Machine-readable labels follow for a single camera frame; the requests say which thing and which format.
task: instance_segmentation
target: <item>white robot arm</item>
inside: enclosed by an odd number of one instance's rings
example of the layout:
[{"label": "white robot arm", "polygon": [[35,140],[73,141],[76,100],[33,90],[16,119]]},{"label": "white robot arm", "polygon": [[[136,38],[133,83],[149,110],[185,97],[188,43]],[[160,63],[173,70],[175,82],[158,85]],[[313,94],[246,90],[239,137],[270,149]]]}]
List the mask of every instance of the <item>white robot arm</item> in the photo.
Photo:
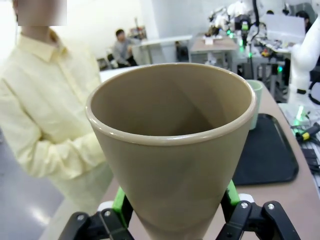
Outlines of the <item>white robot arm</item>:
[{"label": "white robot arm", "polygon": [[288,103],[305,105],[308,102],[310,71],[320,56],[320,0],[314,0],[313,10],[317,19],[305,35],[302,44],[296,44],[291,51],[290,85]]},{"label": "white robot arm", "polygon": [[[257,7],[260,17],[265,13],[260,0],[257,0]],[[235,18],[240,15],[254,17],[253,0],[238,0],[229,6],[219,7],[211,13],[210,25],[223,31],[235,30]]]}]

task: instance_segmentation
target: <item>floor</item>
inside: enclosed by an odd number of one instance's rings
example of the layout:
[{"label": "floor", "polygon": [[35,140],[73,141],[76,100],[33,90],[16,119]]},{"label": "floor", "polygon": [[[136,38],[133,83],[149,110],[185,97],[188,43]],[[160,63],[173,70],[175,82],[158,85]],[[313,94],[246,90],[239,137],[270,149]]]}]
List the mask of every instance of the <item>floor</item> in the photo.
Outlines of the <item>floor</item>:
[{"label": "floor", "polygon": [[62,201],[49,180],[23,172],[0,133],[0,239],[38,240]]}]

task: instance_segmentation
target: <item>black hair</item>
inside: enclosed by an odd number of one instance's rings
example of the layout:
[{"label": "black hair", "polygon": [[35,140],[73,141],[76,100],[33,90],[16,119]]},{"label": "black hair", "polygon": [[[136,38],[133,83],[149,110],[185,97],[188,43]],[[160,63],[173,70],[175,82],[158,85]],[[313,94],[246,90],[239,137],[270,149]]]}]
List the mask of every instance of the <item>black hair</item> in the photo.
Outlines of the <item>black hair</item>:
[{"label": "black hair", "polygon": [[123,34],[125,31],[123,29],[119,29],[115,32],[115,35],[118,37],[120,34]]},{"label": "black hair", "polygon": [[309,14],[306,12],[306,11],[298,11],[296,14],[295,14],[296,17],[300,17],[300,18],[304,18],[305,20],[308,19],[310,20],[310,17],[309,17]]}]

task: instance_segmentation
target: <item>person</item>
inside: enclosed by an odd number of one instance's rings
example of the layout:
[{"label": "person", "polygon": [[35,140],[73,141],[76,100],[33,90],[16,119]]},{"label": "person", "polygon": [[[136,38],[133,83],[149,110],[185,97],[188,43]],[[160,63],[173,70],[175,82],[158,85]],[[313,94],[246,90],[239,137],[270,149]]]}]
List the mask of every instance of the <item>person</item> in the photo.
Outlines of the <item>person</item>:
[{"label": "person", "polygon": [[312,24],[310,22],[310,17],[309,14],[306,11],[298,11],[295,14],[296,17],[298,18],[303,18],[304,19],[304,27],[305,27],[305,33],[307,33],[309,31],[309,29],[311,28]]},{"label": "person", "polygon": [[0,74],[0,126],[21,167],[95,213],[113,174],[85,114],[100,84],[88,48],[49,27],[58,0],[13,0],[21,34]]},{"label": "person", "polygon": [[112,50],[112,55],[119,68],[126,68],[131,66],[137,66],[136,60],[132,54],[132,46],[137,42],[134,39],[127,38],[125,31],[119,29],[115,32],[117,41],[115,42]]}]

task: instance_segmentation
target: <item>cup rim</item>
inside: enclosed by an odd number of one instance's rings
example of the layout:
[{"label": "cup rim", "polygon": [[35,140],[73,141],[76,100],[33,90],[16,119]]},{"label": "cup rim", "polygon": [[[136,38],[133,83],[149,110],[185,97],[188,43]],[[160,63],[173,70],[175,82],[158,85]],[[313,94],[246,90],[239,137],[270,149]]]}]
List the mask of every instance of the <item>cup rim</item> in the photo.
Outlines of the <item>cup rim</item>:
[{"label": "cup rim", "polygon": [[[233,75],[248,88],[252,97],[249,107],[241,116],[239,116],[235,120],[223,126],[220,126],[208,131],[197,132],[197,133],[187,134],[187,135],[177,135],[177,136],[147,136],[147,135],[139,135],[139,134],[124,132],[102,123],[93,114],[91,109],[91,102],[94,96],[96,95],[96,93],[99,91],[99,89],[103,88],[105,85],[109,84],[112,81],[115,81],[119,77],[128,75],[132,72],[143,71],[144,68],[157,68],[157,67],[165,67],[165,66],[172,66],[172,65],[180,65],[180,66],[194,65],[202,68],[212,68],[217,71],[222,71],[226,74]],[[256,105],[257,105],[257,95],[255,94],[253,88],[249,85],[249,83],[244,78],[242,78],[241,76],[237,75],[234,72],[231,72],[229,70],[226,70],[220,67],[210,66],[210,65],[200,64],[200,63],[162,63],[162,64],[146,65],[140,68],[135,68],[135,69],[120,73],[118,75],[115,75],[110,79],[108,79],[107,81],[103,82],[89,95],[86,102],[86,106],[85,106],[85,112],[91,126],[95,130],[103,134],[106,134],[113,139],[128,142],[128,143],[145,145],[145,146],[179,146],[179,145],[188,145],[188,144],[201,143],[204,141],[212,140],[212,139],[224,136],[238,129],[254,115]]]},{"label": "cup rim", "polygon": [[253,82],[253,83],[256,83],[256,84],[259,85],[259,87],[257,87],[257,88],[254,88],[252,85],[250,85],[250,86],[253,88],[254,91],[260,91],[260,90],[262,90],[262,88],[264,87],[263,84],[262,84],[262,82],[259,81],[259,80],[248,79],[248,80],[246,80],[246,81],[247,81],[248,83]]}]

